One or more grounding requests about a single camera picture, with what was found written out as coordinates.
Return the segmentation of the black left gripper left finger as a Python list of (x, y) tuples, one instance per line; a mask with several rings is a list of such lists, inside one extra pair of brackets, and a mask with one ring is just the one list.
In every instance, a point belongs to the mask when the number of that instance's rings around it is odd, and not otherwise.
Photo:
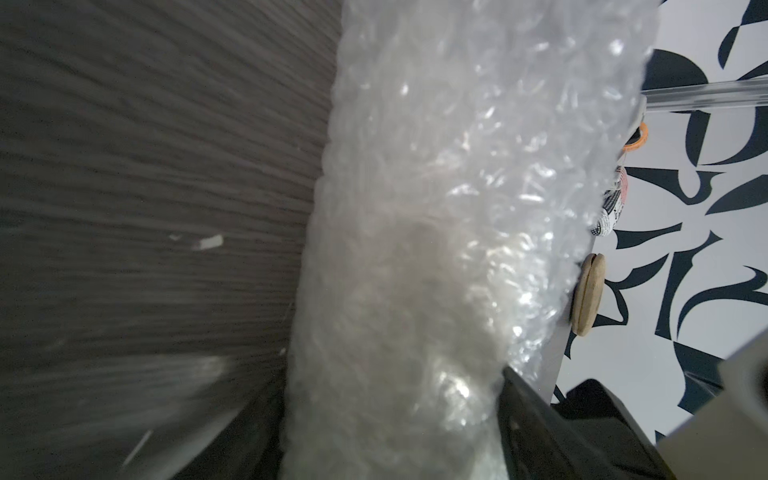
[(282, 459), (286, 374), (261, 387), (220, 434), (176, 479), (276, 480)]

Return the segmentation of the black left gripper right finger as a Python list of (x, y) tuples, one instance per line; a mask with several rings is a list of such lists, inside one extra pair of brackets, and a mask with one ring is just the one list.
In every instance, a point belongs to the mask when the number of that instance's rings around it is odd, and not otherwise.
[(624, 404), (587, 380), (557, 404), (512, 368), (499, 395), (502, 451), (511, 479), (673, 479)]

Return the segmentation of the clear bubble wrap sheet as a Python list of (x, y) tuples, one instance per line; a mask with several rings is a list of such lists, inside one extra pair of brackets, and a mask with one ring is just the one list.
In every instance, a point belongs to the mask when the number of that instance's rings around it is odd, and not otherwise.
[(347, 1), (284, 479), (503, 479), (640, 100), (654, 1)]

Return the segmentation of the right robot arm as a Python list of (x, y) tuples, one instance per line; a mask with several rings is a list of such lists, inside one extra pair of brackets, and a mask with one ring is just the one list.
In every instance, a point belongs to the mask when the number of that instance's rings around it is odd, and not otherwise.
[(724, 390), (657, 449), (678, 479), (767, 480), (767, 333), (718, 371)]

